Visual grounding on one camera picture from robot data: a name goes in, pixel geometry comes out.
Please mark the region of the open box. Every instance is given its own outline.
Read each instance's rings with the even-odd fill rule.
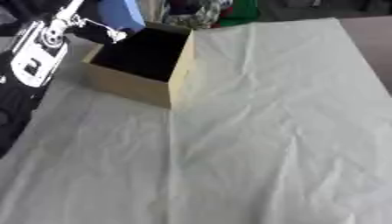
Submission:
[[[148,23],[132,38],[98,45],[83,61],[95,88],[170,109],[194,61],[193,32]]]

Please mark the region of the floor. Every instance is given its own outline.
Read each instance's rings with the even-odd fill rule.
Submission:
[[[386,0],[373,0],[368,11],[361,11],[364,0],[322,0],[318,8],[288,7],[285,0],[258,0],[260,21],[291,21],[309,18],[363,18],[389,14]]]

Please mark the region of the white cloth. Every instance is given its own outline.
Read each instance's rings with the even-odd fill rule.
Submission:
[[[65,62],[0,162],[0,223],[390,223],[392,102],[337,20],[195,41],[171,113]]]

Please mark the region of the table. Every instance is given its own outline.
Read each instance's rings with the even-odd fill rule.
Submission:
[[[392,17],[349,18],[340,22],[392,94]]]

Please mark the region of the clothing pile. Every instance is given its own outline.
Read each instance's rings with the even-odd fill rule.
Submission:
[[[168,0],[164,23],[192,29],[211,28],[233,0]]]

